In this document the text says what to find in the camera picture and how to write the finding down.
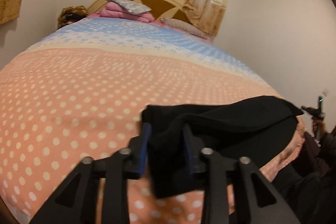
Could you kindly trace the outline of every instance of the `bedspread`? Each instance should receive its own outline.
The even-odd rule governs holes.
[[[221,105],[260,95],[279,96],[194,36],[122,19],[81,20],[0,72],[0,194],[32,217],[80,159],[126,146],[146,105]],[[297,157],[304,130],[300,121],[288,147],[261,168],[270,181]],[[132,223],[200,220],[201,191],[155,200],[145,177],[130,180],[128,193]],[[232,192],[229,199],[232,205]]]

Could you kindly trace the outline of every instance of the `white polka dot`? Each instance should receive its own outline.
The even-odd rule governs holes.
[[[99,139],[105,139],[106,138],[106,133],[105,132],[98,133],[98,138]]]
[[[36,136],[36,141],[40,142],[43,139],[43,135],[37,135]]]
[[[202,206],[202,201],[200,201],[200,200],[195,200],[194,202],[193,202],[193,207],[194,208],[199,208],[199,207],[201,207]]]
[[[127,123],[125,126],[128,130],[132,130],[134,126],[131,123]]]
[[[16,204],[17,203],[17,199],[14,195],[11,195],[12,201]]]
[[[87,132],[86,131],[82,131],[82,132],[79,133],[79,136],[84,139],[84,138],[87,137]]]
[[[40,160],[40,158],[38,158],[38,157],[35,157],[34,160],[33,160],[33,162],[34,162],[34,165],[35,165],[35,166],[38,166],[38,165],[41,164],[41,160]]]
[[[31,176],[33,174],[33,171],[30,167],[26,167],[26,174]]]
[[[143,196],[150,196],[151,195],[151,192],[148,188],[142,188],[140,190],[140,193],[143,195]]]
[[[152,218],[160,218],[161,217],[161,214],[160,214],[160,212],[159,211],[152,211],[151,212],[151,216],[152,216]]]
[[[156,200],[156,204],[159,205],[160,207],[163,207],[164,205],[166,205],[166,202],[162,199],[158,199]]]
[[[53,170],[57,170],[59,168],[59,163],[57,161],[53,161],[51,163],[51,168],[53,168]]]
[[[83,159],[83,158],[88,157],[88,156],[89,156],[89,154],[84,152],[84,153],[80,154],[79,158]]]
[[[23,178],[23,177],[19,177],[19,183],[20,183],[20,185],[25,185],[26,184],[26,181],[25,181],[25,179]]]
[[[29,210],[32,209],[31,205],[30,205],[27,201],[25,201],[25,206],[26,206]]]
[[[96,149],[98,147],[98,144],[96,142],[90,142],[89,147],[90,149]]]
[[[32,144],[28,145],[28,152],[32,152],[34,150],[34,146]]]
[[[50,149],[49,149],[49,147],[45,147],[45,148],[43,148],[42,153],[43,153],[43,156],[48,156],[48,155],[50,154]]]
[[[63,129],[62,134],[63,134],[64,137],[69,136],[70,135],[69,129]]]
[[[138,221],[138,216],[134,213],[129,214],[129,220],[130,222]]]
[[[35,186],[35,189],[38,190],[38,191],[41,191],[42,190],[42,185],[40,182],[35,182],[34,183],[34,186]]]
[[[95,120],[90,121],[90,127],[95,128],[97,126],[97,122]]]
[[[46,131],[47,133],[51,133],[52,130],[53,130],[53,127],[52,127],[52,126],[47,126],[47,127],[45,128],[45,131]]]
[[[123,134],[123,133],[119,133],[118,135],[117,135],[117,138],[119,139],[119,140],[124,140],[125,139],[125,134]]]
[[[29,196],[29,199],[30,199],[31,201],[36,201],[36,200],[37,200],[36,195],[35,195],[33,192],[30,192],[30,193],[28,194],[28,196]]]
[[[137,208],[137,209],[143,209],[145,207],[145,205],[143,204],[142,201],[140,200],[137,200],[134,202],[134,206]]]
[[[108,147],[109,147],[109,148],[116,148],[116,147],[117,147],[117,143],[114,142],[114,141],[110,141],[110,142],[108,143]]]
[[[110,130],[114,129],[114,123],[113,122],[109,122],[107,124],[107,128],[110,129]]]
[[[15,194],[17,194],[17,195],[20,195],[20,189],[19,189],[19,187],[14,186],[14,192],[15,192]]]
[[[72,141],[70,144],[73,149],[77,148],[79,145],[77,141]]]
[[[77,127],[79,125],[79,120],[78,119],[72,119],[71,125],[72,125],[72,127]]]
[[[62,118],[61,118],[61,117],[57,117],[57,118],[55,119],[55,123],[56,123],[56,124],[61,124],[61,123],[62,123]]]
[[[49,174],[48,172],[43,172],[42,177],[43,177],[45,180],[50,180],[50,174]]]
[[[68,152],[66,152],[65,150],[62,151],[62,152],[61,152],[61,157],[62,157],[63,159],[67,159],[67,158],[69,157]]]
[[[182,209],[180,207],[174,207],[172,209],[173,214],[178,215],[182,212]]]
[[[195,214],[190,214],[190,215],[188,215],[188,217],[187,217],[187,219],[188,219],[189,221],[193,221],[194,218],[195,218]]]

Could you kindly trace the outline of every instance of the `black cloth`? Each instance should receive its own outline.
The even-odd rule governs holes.
[[[222,156],[250,157],[262,167],[291,141],[302,111],[290,102],[261,96],[231,105],[148,105],[142,122],[152,125],[148,163],[158,198],[202,187],[185,168],[182,128],[189,124],[193,135]]]
[[[302,224],[336,223],[336,139],[324,134],[319,157],[331,167],[325,174],[299,176],[292,165],[280,170],[272,182]]]
[[[305,142],[302,146],[299,156],[292,162],[296,172],[305,177],[313,172],[318,172],[320,175],[325,175],[330,167],[324,159],[319,157],[321,148],[315,142],[309,133],[304,134]]]

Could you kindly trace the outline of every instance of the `beige pillow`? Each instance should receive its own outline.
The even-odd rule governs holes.
[[[207,35],[204,34],[204,32],[182,20],[162,17],[161,22],[168,27],[179,29],[181,31],[187,32],[203,39],[208,39]]]

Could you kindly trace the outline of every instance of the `pillow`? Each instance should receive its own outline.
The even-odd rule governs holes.
[[[139,15],[145,12],[149,12],[151,8],[141,3],[136,3],[131,0],[107,0],[117,3],[121,8],[125,9],[132,15]]]
[[[204,34],[204,32],[182,20],[162,17],[161,22],[166,26],[182,30],[184,32],[187,32],[189,34],[195,35],[203,39],[208,39],[207,35]]]

